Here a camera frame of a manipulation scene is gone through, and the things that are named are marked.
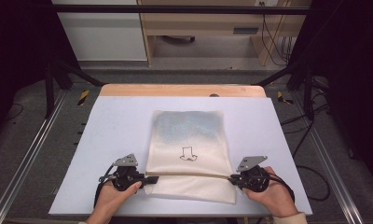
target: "white table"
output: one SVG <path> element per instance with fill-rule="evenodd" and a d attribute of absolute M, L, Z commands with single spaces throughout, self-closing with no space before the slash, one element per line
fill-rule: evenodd
<path fill-rule="evenodd" d="M 52 215 L 86 215 L 93 209 L 98 178 L 116 159 L 134 153 L 143 173 L 149 149 L 152 114 L 155 110 L 214 111 L 224 113 L 230 163 L 235 170 L 245 156 L 268 156 L 261 166 L 270 165 L 293 189 L 299 211 L 311 215 L 311 207 L 297 168 L 283 136 L 270 98 L 262 89 L 240 86 L 166 86 L 162 95 L 141 96 L 164 86 L 116 85 L 104 87 L 91 110 L 90 118 L 78 144 L 62 186 L 49 211 Z M 125 96 L 121 91 L 133 93 Z M 178 92 L 194 90 L 195 95 L 240 92 L 242 97 L 185 97 Z M 192 200 L 169 200 L 148 196 L 143 190 L 129 198 L 117 216 L 130 217 L 253 217 L 269 212 L 237 192 L 236 204 Z"/>

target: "metal frame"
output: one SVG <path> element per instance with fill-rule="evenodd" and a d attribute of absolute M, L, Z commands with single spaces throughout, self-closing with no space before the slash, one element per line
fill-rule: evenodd
<path fill-rule="evenodd" d="M 38 131 L 37 135 L 33 143 L 30 145 L 29 149 L 26 152 L 18 170 L 12 177 L 6 191 L 4 192 L 3 196 L 0 199 L 0 223 L 3 222 L 4 218 L 7 215 L 7 212 L 12 205 L 13 201 L 15 200 L 19 190 L 21 189 L 21 185 L 23 184 L 24 179 L 26 178 L 27 174 L 32 167 L 35 157 L 38 155 L 44 141 L 54 123 L 55 119 L 57 118 L 59 111 L 62 108 L 63 101 L 67 91 L 60 90 L 59 96 L 56 100 L 56 106 L 54 107 L 53 113 L 50 115 L 48 119 L 45 119 L 41 125 L 40 130 Z"/>
<path fill-rule="evenodd" d="M 326 13 L 328 10 L 310 9 L 308 7 L 204 7 L 204 6 L 113 6 L 113 5 L 33 5 L 31 8 L 35 10 L 52 10 L 55 12 L 75 12 L 75 13 L 194 13 L 194 14 L 262 14 L 262 15 L 309 15 L 312 13 Z M 259 85 L 265 86 L 272 79 L 277 79 L 294 68 L 294 65 L 285 68 L 279 72 L 277 76 L 260 82 Z M 27 151 L 23 161 L 21 162 L 18 171 L 14 174 L 5 193 L 0 200 L 0 223 L 4 220 L 7 211 L 12 205 L 16 195 L 18 194 L 21 185 L 27 176 L 35 157 L 40 151 L 40 148 L 45 141 L 48 132 L 56 119 L 59 111 L 62 108 L 62 103 L 65 98 L 66 91 L 61 91 L 56 102 L 53 113 L 48 119 L 45 119 L 35 140 Z M 302 112 L 300 100 L 298 96 L 297 105 Z M 335 191 L 340 206 L 343 209 L 345 217 L 349 223 L 363 223 L 363 220 L 352 201 L 350 193 L 347 191 L 343 181 L 341 180 L 336 167 L 326 153 L 324 144 L 322 143 L 318 133 L 312 129 L 312 141 L 317 146 L 317 155 L 324 166 L 325 172 L 329 178 L 329 182 Z"/>

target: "white panel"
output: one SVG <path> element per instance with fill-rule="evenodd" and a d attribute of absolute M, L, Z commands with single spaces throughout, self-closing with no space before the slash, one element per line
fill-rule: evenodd
<path fill-rule="evenodd" d="M 53 4 L 136 5 L 134 0 L 52 0 Z M 79 61 L 146 61 L 137 13 L 59 13 Z"/>

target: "black pole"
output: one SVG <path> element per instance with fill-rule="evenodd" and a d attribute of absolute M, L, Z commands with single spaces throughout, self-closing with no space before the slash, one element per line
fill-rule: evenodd
<path fill-rule="evenodd" d="M 96 78 L 90 77 L 88 74 L 82 72 L 81 70 L 77 68 L 74 68 L 73 66 L 67 64 L 66 62 L 58 61 L 56 62 L 56 64 L 62 69 L 66 70 L 67 72 L 73 73 L 74 75 L 77 75 L 78 77 L 81 77 L 87 80 L 89 83 L 93 84 L 94 86 L 102 87 L 103 85 L 108 84 L 108 83 L 101 82 L 97 80 Z"/>
<path fill-rule="evenodd" d="M 305 90 L 303 96 L 303 109 L 309 120 L 314 119 L 314 111 L 312 109 L 312 99 L 311 99 L 311 90 L 312 90 L 312 74 L 309 65 L 306 68 L 305 76 Z"/>
<path fill-rule="evenodd" d="M 32 5 L 40 10 L 74 13 L 186 13 L 186 14 L 258 14 L 310 15 L 328 12 L 309 7 L 230 7 L 230 6 L 135 6 L 135 5 Z"/>
<path fill-rule="evenodd" d="M 278 78 L 283 77 L 287 74 L 291 74 L 293 71 L 295 71 L 297 66 L 298 66 L 297 63 L 289 64 L 284 69 L 276 72 L 275 74 L 271 75 L 270 77 L 267 77 L 267 78 L 263 79 L 262 81 L 257 82 L 255 84 L 251 84 L 251 85 L 252 86 L 265 87 L 265 86 L 269 85 L 271 82 L 277 80 Z"/>

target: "black wire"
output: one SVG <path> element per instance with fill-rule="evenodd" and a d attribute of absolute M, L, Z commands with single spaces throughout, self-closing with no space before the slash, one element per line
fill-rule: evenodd
<path fill-rule="evenodd" d="M 288 38 L 288 47 L 285 50 L 285 42 L 287 38 Z M 284 36 L 283 41 L 282 41 L 281 57 L 286 61 L 286 63 L 289 62 L 289 59 L 291 57 L 291 48 L 292 48 L 292 36 L 289 36 L 289 37 Z"/>
<path fill-rule="evenodd" d="M 289 124 L 289 123 L 295 122 L 295 121 L 297 121 L 297 120 L 299 120 L 299 119 L 303 119 L 303 118 L 305 118 L 306 116 L 307 116 L 307 115 L 300 115 L 300 116 L 297 116 L 297 117 L 294 117 L 294 118 L 291 118 L 291 119 L 287 119 L 287 120 L 281 122 L 280 124 L 283 126 L 283 125 L 285 125 L 285 124 Z"/>
<path fill-rule="evenodd" d="M 273 181 L 276 181 L 280 184 L 282 184 L 289 192 L 289 195 L 291 196 L 292 198 L 292 201 L 295 202 L 295 194 L 294 194 L 294 191 L 285 183 L 285 181 L 283 181 L 281 178 L 278 179 L 278 178 L 273 178 L 271 177 L 270 180 L 273 180 Z"/>
<path fill-rule="evenodd" d="M 112 170 L 113 167 L 114 166 L 111 165 L 110 168 L 108 168 L 108 170 L 107 170 L 107 172 L 105 172 L 105 175 L 103 176 L 103 178 L 101 178 L 100 184 L 102 184 L 105 181 L 106 176 L 108 176 L 108 174 L 110 173 L 110 171 Z"/>
<path fill-rule="evenodd" d="M 305 129 L 307 129 L 307 128 L 309 128 L 309 126 L 306 126 L 306 127 L 301 128 L 301 129 L 299 129 L 299 130 L 296 130 L 296 131 L 286 132 L 286 133 L 284 133 L 284 134 L 288 134 L 288 133 L 300 133 L 300 132 L 302 132 L 303 130 L 305 130 Z"/>
<path fill-rule="evenodd" d="M 319 114 L 323 110 L 327 110 L 329 108 L 329 104 L 320 105 L 316 109 L 314 109 L 314 115 Z"/>
<path fill-rule="evenodd" d="M 324 198 L 313 198 L 313 197 L 311 197 L 311 196 L 308 194 L 308 192 L 306 192 L 308 198 L 311 199 L 311 200 L 317 201 L 317 202 L 323 202 L 323 201 L 327 200 L 327 199 L 329 198 L 329 196 L 331 195 L 331 188 L 330 188 L 329 183 L 328 183 L 328 181 L 326 180 L 326 178 L 325 178 L 322 174 L 320 174 L 319 172 L 317 172 L 317 171 L 311 169 L 310 167 L 302 166 L 302 165 L 297 165 L 297 168 L 302 168 L 302 169 L 306 169 L 306 170 L 312 171 L 313 173 L 315 173 L 315 174 L 317 174 L 318 176 L 320 176 L 321 179 L 323 179 L 324 182 L 325 182 L 325 184 L 326 184 L 326 195 L 324 196 Z"/>
<path fill-rule="evenodd" d="M 268 175 L 274 175 L 274 176 L 276 176 L 277 178 L 279 178 L 279 180 L 283 181 L 283 179 L 282 179 L 281 177 L 277 176 L 276 174 L 268 173 Z"/>
<path fill-rule="evenodd" d="M 268 34 L 269 34 L 269 36 L 270 36 L 271 41 L 273 42 L 274 48 L 276 48 L 276 51 L 277 51 L 277 53 L 279 54 L 280 58 L 281 58 L 283 61 L 284 61 L 284 59 L 283 59 L 282 55 L 280 54 L 279 50 L 277 49 L 277 45 L 276 45 L 276 43 L 275 43 L 273 37 L 272 37 L 271 34 L 270 34 L 270 31 L 269 31 L 268 26 L 267 26 L 267 24 L 266 24 L 265 14 L 263 14 L 262 17 L 263 17 L 263 24 L 262 24 L 262 36 L 261 36 L 261 37 L 262 37 L 262 43 L 263 43 L 263 46 L 264 46 L 265 49 L 268 51 L 268 54 L 269 54 L 269 56 L 270 56 L 270 58 L 271 58 L 271 60 L 273 61 L 274 64 L 276 64 L 276 65 L 287 65 L 287 64 L 278 64 L 278 63 L 274 62 L 273 57 L 271 56 L 271 53 L 270 53 L 268 47 L 266 46 L 265 40 L 263 39 L 263 33 L 264 33 L 264 31 L 265 31 L 265 27 L 266 27 L 266 29 L 267 29 L 267 31 L 268 31 Z"/>
<path fill-rule="evenodd" d="M 314 102 L 314 99 L 317 98 L 318 96 L 321 96 L 321 95 L 324 95 L 324 94 L 321 93 L 321 92 L 319 92 L 319 93 L 315 94 L 315 95 L 311 98 L 311 100 Z"/>
<path fill-rule="evenodd" d="M 294 153 L 292 153 L 292 158 L 294 158 L 297 155 L 297 152 L 300 149 L 300 146 L 302 145 L 303 141 L 305 140 L 306 136 L 308 135 L 309 131 L 311 130 L 312 124 L 314 123 L 314 117 L 312 117 L 311 124 L 309 125 L 308 130 L 303 134 L 302 139 L 300 139 L 299 144 L 297 144 L 297 148 L 295 149 Z"/>
<path fill-rule="evenodd" d="M 6 118 L 5 121 L 16 118 L 17 116 L 19 116 L 19 115 L 21 114 L 21 112 L 22 112 L 23 109 L 24 109 L 24 108 L 23 108 L 23 105 L 21 105 L 21 104 L 13 104 L 13 105 L 18 105 L 18 106 L 20 106 L 20 107 L 21 107 L 21 110 L 20 110 L 16 115 L 14 115 L 14 116 L 12 116 L 12 117 L 10 117 L 10 118 Z"/>

